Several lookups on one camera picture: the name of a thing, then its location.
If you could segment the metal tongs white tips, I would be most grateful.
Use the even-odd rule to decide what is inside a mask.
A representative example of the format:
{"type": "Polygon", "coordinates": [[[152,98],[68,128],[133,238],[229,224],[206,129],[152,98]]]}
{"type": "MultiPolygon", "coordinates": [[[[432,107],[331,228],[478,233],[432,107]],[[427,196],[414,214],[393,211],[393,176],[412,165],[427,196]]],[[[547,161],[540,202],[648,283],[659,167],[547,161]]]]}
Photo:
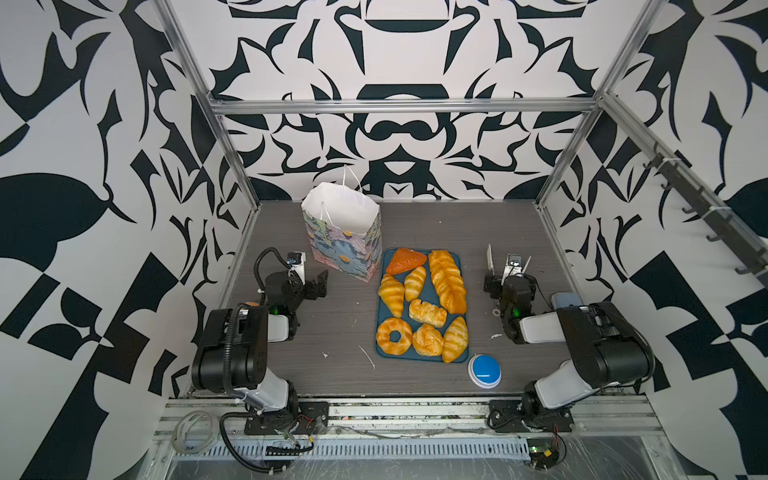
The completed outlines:
{"type": "Polygon", "coordinates": [[[488,245],[486,250],[487,274],[494,281],[503,284],[510,276],[523,277],[527,273],[530,260],[531,257],[524,258],[518,254],[508,254],[501,267],[501,272],[497,274],[494,266],[492,246],[488,245]]]}

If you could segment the floral paper bag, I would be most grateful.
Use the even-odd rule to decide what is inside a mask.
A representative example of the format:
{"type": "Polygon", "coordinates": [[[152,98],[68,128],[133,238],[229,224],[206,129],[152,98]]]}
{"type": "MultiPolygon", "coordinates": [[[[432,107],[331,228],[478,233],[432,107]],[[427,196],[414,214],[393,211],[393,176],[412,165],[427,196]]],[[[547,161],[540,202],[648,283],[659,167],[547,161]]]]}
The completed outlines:
{"type": "Polygon", "coordinates": [[[310,190],[301,210],[314,259],[370,281],[381,265],[381,209],[352,169],[345,166],[340,181],[310,190]]]}

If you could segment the large croissant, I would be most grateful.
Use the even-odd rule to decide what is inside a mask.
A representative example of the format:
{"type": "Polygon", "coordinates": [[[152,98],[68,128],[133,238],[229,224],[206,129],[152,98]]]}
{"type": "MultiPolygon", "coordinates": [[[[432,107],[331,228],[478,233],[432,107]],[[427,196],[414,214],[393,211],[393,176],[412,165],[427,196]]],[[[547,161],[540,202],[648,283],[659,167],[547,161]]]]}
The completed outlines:
{"type": "Polygon", "coordinates": [[[393,317],[402,317],[405,304],[405,287],[400,281],[391,274],[384,274],[378,295],[393,317]]]}

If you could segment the rectangular pastry bread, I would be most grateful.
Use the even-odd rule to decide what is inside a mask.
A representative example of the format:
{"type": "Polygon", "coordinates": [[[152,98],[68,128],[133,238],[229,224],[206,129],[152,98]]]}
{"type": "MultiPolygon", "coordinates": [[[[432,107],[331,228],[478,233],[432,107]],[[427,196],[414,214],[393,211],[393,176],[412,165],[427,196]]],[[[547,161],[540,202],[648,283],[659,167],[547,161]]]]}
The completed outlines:
{"type": "Polygon", "coordinates": [[[428,324],[436,329],[442,328],[447,321],[448,313],[435,304],[416,299],[409,304],[409,317],[419,323],[428,324]]]}

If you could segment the small croissant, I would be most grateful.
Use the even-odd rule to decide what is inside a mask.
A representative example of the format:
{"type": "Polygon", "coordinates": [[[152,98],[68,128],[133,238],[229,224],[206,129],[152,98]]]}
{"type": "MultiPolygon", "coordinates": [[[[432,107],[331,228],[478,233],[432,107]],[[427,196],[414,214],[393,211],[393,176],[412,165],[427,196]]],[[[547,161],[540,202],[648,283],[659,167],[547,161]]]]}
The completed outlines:
{"type": "Polygon", "coordinates": [[[412,302],[418,299],[426,282],[427,272],[424,266],[412,270],[404,280],[405,300],[412,302]]]}

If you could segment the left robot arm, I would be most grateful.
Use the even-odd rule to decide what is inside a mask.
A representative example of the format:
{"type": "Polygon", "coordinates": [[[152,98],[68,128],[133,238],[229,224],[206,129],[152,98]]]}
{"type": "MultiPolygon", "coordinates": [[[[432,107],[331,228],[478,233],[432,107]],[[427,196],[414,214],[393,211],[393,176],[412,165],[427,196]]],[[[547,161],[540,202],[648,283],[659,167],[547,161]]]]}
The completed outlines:
{"type": "Polygon", "coordinates": [[[327,295],[329,272],[308,279],[305,263],[299,251],[260,252],[253,265],[259,298],[212,311],[192,363],[193,387],[241,402],[250,434],[285,431],[300,422],[295,387],[268,367],[268,345],[293,340],[301,304],[327,295]]]}

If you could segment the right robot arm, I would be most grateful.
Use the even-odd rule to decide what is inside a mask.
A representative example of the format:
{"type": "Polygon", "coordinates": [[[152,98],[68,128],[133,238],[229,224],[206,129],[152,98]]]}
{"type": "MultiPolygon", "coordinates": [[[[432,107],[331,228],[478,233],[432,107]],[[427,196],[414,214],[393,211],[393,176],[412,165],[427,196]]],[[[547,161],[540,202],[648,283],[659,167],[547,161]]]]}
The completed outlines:
{"type": "Polygon", "coordinates": [[[609,301],[552,308],[535,314],[537,283],[527,274],[488,272],[483,290],[498,303],[505,335],[517,345],[563,343],[569,358],[530,382],[515,401],[489,403],[487,426],[501,433],[569,432],[571,408],[606,388],[639,385],[655,370],[644,336],[609,301]]]}

